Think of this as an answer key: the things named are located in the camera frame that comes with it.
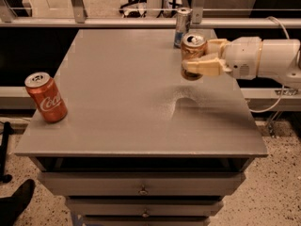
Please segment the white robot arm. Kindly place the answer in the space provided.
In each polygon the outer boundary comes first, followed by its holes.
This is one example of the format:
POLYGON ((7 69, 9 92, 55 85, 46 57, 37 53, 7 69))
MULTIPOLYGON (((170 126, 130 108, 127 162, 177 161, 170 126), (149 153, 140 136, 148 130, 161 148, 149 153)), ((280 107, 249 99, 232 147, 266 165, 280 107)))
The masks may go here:
POLYGON ((184 59, 182 67, 188 73, 206 76, 227 73, 235 79, 269 78, 299 89, 300 40, 262 40, 259 37, 208 40, 202 55, 184 59))

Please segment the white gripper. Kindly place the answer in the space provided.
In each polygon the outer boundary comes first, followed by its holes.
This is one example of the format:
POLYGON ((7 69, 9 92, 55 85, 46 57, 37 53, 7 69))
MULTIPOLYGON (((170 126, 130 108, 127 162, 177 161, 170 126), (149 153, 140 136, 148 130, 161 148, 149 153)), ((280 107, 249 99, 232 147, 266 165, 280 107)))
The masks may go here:
POLYGON ((262 40, 259 37, 241 37, 229 42, 227 39, 207 40, 206 54, 223 54, 223 59, 191 59, 182 62, 189 73, 219 76, 230 73, 235 79, 254 79, 257 75, 262 40))

